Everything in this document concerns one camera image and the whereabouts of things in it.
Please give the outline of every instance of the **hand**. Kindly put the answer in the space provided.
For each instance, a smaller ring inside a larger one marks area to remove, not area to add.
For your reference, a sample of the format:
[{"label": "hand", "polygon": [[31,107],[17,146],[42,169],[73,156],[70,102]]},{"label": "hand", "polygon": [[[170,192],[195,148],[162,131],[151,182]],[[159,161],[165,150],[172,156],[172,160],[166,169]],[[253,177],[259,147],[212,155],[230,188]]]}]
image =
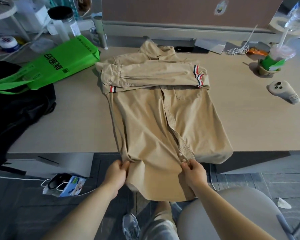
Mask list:
[{"label": "hand", "polygon": [[117,196],[118,190],[126,181],[129,166],[129,161],[122,163],[122,161],[116,160],[108,167],[105,173],[105,179],[102,184],[108,185],[113,190],[113,199]]},{"label": "hand", "polygon": [[190,167],[185,162],[181,163],[181,167],[190,188],[194,191],[200,186],[208,186],[207,172],[204,167],[194,159],[190,159],[189,163]]}]

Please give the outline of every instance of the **shirt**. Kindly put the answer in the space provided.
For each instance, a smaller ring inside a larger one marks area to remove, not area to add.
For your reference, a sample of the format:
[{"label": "shirt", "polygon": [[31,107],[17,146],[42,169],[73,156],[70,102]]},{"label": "shirt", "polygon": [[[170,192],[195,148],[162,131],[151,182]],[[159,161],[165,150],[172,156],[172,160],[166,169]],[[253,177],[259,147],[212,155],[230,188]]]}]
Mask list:
[{"label": "shirt", "polygon": [[207,70],[151,40],[138,53],[112,57],[96,68],[118,150],[133,162],[128,187],[148,200],[193,199],[181,162],[220,164],[233,153],[208,94]]}]

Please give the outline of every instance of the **person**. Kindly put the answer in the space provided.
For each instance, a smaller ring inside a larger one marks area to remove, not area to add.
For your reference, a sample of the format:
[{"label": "person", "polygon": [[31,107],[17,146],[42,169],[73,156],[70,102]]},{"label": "person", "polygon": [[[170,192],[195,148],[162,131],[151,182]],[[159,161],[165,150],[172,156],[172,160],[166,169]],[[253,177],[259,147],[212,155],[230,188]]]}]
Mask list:
[{"label": "person", "polygon": [[[275,240],[210,188],[204,167],[196,160],[181,163],[187,184],[201,201],[221,240]],[[104,182],[70,212],[42,240],[93,240],[112,199],[124,185],[130,162],[113,162]],[[123,217],[127,240],[177,240],[177,228],[169,202],[159,202],[154,216],[140,232],[132,214]]]}]

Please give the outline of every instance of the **chair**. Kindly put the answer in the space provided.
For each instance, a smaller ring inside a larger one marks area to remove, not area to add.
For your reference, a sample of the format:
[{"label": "chair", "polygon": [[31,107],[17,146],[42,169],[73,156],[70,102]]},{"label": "chair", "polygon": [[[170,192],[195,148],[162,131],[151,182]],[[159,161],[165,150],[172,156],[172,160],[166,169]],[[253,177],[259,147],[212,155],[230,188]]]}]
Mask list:
[{"label": "chair", "polygon": [[[294,240],[278,207],[261,191],[255,188],[236,187],[218,193],[273,238]],[[182,210],[177,230],[180,240],[220,240],[200,200],[195,200]]]}]

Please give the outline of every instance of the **green bag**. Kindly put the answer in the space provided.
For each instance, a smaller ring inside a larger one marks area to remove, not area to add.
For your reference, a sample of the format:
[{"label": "green bag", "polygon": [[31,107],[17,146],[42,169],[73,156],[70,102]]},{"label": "green bag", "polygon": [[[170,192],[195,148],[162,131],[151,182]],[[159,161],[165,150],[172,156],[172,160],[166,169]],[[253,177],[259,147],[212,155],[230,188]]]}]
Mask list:
[{"label": "green bag", "polygon": [[[20,70],[0,79],[0,93],[18,94],[36,90],[88,68],[100,60],[99,50],[87,38],[80,35],[48,51]],[[7,92],[22,85],[20,92]]]}]

